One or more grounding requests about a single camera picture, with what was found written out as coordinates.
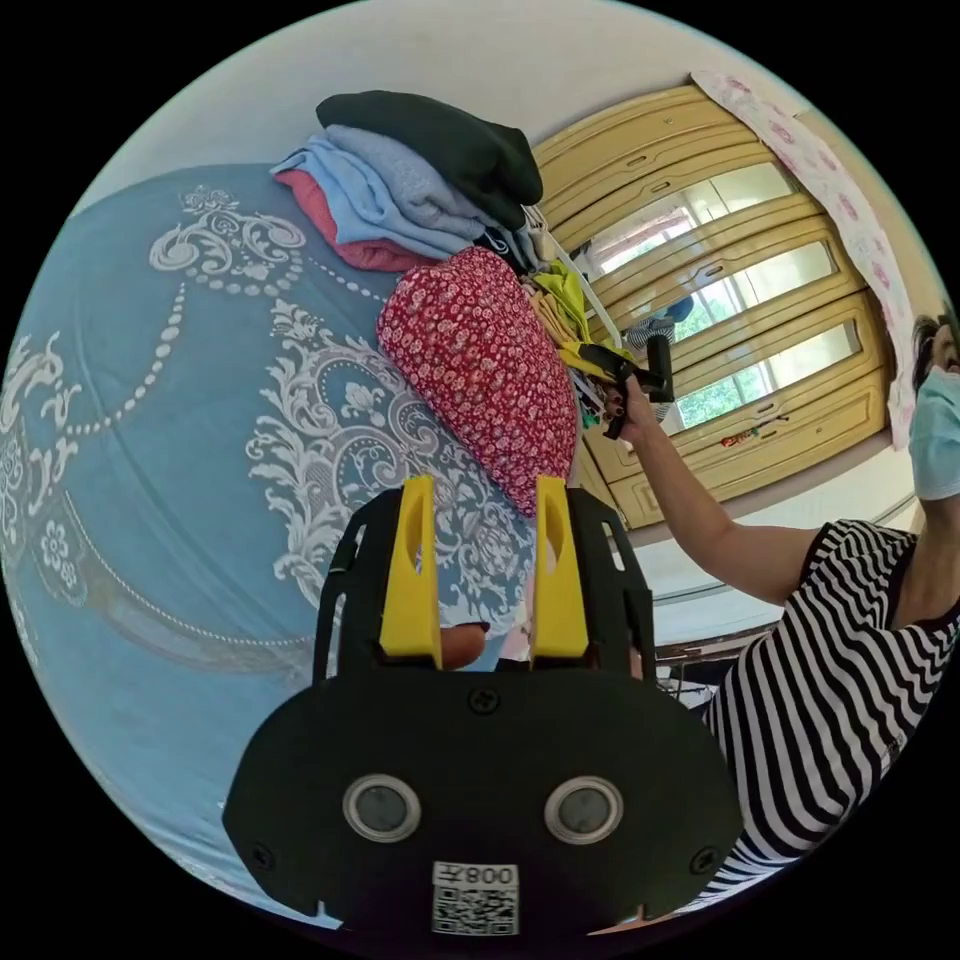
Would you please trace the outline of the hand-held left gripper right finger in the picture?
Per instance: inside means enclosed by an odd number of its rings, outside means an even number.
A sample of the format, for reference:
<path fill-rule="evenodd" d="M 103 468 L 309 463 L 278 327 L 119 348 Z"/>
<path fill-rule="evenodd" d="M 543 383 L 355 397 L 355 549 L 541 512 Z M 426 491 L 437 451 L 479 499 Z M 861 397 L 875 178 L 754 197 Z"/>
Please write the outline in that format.
<path fill-rule="evenodd" d="M 583 593 L 565 481 L 540 476 L 530 660 L 579 660 L 588 646 Z"/>

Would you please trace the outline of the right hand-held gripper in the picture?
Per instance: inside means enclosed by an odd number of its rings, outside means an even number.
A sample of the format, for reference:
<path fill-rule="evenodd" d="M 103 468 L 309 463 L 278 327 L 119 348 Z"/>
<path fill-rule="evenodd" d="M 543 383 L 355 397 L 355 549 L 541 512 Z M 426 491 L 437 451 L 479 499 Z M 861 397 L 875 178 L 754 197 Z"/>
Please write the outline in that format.
<path fill-rule="evenodd" d="M 604 436 L 611 440 L 619 439 L 629 420 L 630 386 L 636 386 L 642 393 L 649 393 L 651 381 L 648 372 L 636 366 L 629 352 L 579 340 L 563 342 L 560 345 L 560 359 L 570 369 L 590 377 L 606 378 L 607 397 L 613 393 L 619 400 L 613 401 Z"/>

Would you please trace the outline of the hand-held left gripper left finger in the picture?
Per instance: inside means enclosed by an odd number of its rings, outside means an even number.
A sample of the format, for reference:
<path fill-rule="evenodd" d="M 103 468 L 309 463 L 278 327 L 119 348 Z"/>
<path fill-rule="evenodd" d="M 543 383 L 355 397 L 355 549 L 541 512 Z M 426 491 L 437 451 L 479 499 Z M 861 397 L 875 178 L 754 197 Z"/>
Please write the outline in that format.
<path fill-rule="evenodd" d="M 409 479 L 402 490 L 379 643 L 398 660 L 442 667 L 435 557 L 433 478 Z"/>

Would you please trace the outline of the person's right hand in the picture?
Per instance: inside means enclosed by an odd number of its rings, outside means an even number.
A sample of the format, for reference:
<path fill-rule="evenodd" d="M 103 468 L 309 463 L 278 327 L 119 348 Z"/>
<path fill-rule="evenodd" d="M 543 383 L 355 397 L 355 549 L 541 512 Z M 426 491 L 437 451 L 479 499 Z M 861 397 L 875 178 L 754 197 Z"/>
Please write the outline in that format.
<path fill-rule="evenodd" d="M 618 426 L 616 439 L 631 448 L 660 426 L 654 406 L 633 373 L 628 374 L 622 383 L 606 389 L 604 419 L 607 433 Z"/>

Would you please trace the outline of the person's left hand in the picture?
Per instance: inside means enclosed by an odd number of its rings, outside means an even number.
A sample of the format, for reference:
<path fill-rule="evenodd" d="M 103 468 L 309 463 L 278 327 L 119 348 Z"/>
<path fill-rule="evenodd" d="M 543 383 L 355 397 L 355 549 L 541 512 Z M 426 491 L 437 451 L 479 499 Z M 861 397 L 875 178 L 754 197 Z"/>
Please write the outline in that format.
<path fill-rule="evenodd" d="M 455 671 L 474 664 L 484 653 L 490 624 L 464 623 L 440 629 L 441 662 L 445 670 Z"/>

